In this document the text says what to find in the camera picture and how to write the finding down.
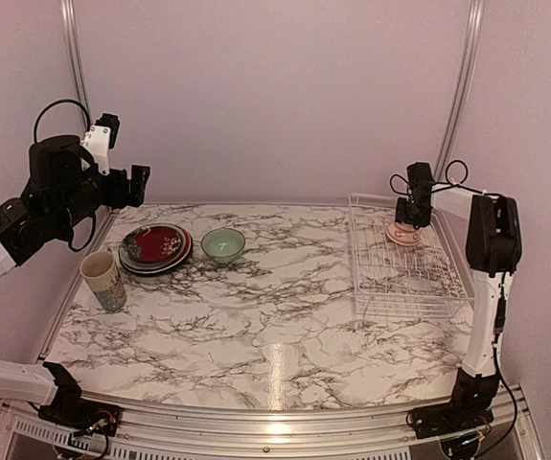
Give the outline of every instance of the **stack of plates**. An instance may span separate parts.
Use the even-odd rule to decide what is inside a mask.
[[[192,252],[192,237],[183,228],[167,223],[137,228],[120,244],[120,265],[130,273],[152,276],[183,263]]]

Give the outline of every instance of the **white patterned cup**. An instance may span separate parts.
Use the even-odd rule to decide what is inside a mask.
[[[80,274],[106,311],[120,311],[126,304],[120,270],[110,251],[96,251],[83,259]]]

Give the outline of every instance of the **white wire rack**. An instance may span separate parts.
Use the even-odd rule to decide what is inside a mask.
[[[450,318],[472,302],[471,274],[439,213],[421,230],[420,242],[405,247],[385,236],[394,198],[351,194],[349,203],[358,313]]]

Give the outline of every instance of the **glass bowl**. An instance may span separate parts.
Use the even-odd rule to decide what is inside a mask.
[[[200,247],[209,259],[227,265],[235,261],[245,248],[243,233],[233,228],[212,230],[202,238]]]

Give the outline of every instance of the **wall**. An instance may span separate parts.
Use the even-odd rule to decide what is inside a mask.
[[[52,100],[72,96],[69,75],[59,2],[0,0],[0,203],[24,187],[34,118]],[[39,134],[78,133],[79,119],[75,109],[55,109]],[[0,358],[35,358],[76,262],[53,242],[0,280]]]
[[[462,56],[470,2],[422,4],[78,2],[90,103],[122,121],[112,161],[154,167],[151,202],[389,194],[436,160]]]
[[[503,367],[529,400],[551,459],[551,2],[487,2],[454,157],[470,184],[517,199],[523,255]]]

